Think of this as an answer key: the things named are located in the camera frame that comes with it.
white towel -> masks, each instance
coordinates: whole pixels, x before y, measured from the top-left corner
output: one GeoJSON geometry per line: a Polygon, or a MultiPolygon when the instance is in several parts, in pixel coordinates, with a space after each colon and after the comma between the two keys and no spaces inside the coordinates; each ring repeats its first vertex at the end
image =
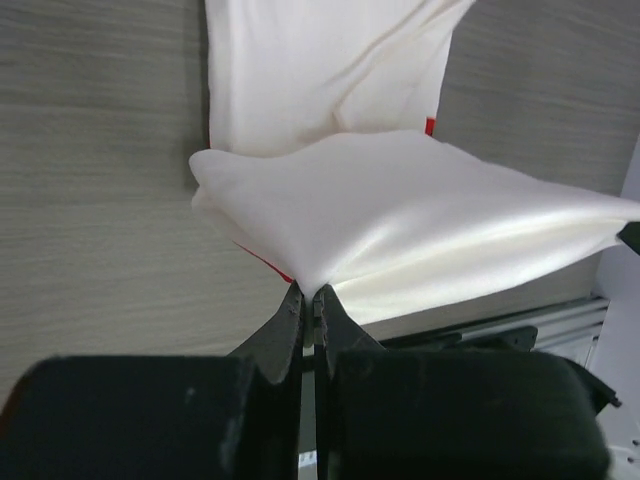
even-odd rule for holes
{"type": "Polygon", "coordinates": [[[190,160],[193,208],[364,324],[523,284],[615,245],[640,204],[538,181],[424,134],[339,134],[190,160]]]}
{"type": "Polygon", "coordinates": [[[206,0],[211,147],[271,157],[424,131],[473,0],[206,0]]]}

red trim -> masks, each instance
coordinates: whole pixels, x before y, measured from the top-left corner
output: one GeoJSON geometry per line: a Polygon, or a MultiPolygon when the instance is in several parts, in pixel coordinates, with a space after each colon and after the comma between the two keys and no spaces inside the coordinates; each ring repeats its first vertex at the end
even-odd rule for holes
{"type": "Polygon", "coordinates": [[[433,137],[433,129],[436,128],[436,119],[433,117],[427,117],[427,125],[424,128],[424,133],[433,137]]]}
{"type": "Polygon", "coordinates": [[[284,273],[282,273],[280,270],[278,270],[276,267],[274,267],[273,265],[271,265],[269,262],[267,262],[264,258],[260,258],[258,255],[256,255],[255,253],[253,253],[251,250],[247,250],[246,248],[244,248],[242,245],[238,245],[241,249],[243,249],[245,252],[247,252],[250,255],[253,255],[254,257],[256,257],[258,260],[261,260],[263,263],[265,263],[267,266],[271,267],[273,270],[275,270],[276,272],[278,272],[278,275],[280,275],[282,277],[282,279],[287,282],[287,283],[292,283],[293,282],[293,278],[291,278],[289,275],[286,275],[284,273]]]}

white wall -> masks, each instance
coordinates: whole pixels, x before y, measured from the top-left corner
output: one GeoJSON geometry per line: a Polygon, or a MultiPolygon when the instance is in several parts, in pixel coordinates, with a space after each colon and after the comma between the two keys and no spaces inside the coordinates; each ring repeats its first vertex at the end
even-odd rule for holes
{"type": "MultiPolygon", "coordinates": [[[[622,196],[640,201],[640,138],[622,196]]],[[[606,251],[597,283],[611,305],[592,369],[640,419],[640,256],[626,246],[606,251]]]]}

gray wooden surface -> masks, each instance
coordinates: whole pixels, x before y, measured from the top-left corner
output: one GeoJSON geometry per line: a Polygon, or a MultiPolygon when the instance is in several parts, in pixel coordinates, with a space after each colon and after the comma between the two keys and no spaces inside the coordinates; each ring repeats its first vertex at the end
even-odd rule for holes
{"type": "MultiPolygon", "coordinates": [[[[640,130],[638,10],[480,0],[454,38],[436,136],[618,192],[640,130]]],[[[206,138],[200,0],[3,0],[0,26],[0,402],[54,353],[235,347],[286,285],[190,212],[186,160],[206,138]]],[[[577,298],[594,268],[369,329],[577,298]]]]}

white cloth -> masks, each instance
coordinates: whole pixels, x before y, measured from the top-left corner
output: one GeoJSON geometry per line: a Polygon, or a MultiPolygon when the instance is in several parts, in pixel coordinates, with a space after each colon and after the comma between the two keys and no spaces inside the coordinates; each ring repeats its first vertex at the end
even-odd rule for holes
{"type": "Polygon", "coordinates": [[[211,148],[271,157],[424,131],[473,0],[206,0],[211,148]]]}
{"type": "Polygon", "coordinates": [[[640,204],[538,181],[418,132],[277,158],[205,150],[194,210],[364,324],[523,284],[617,243],[640,204]]]}

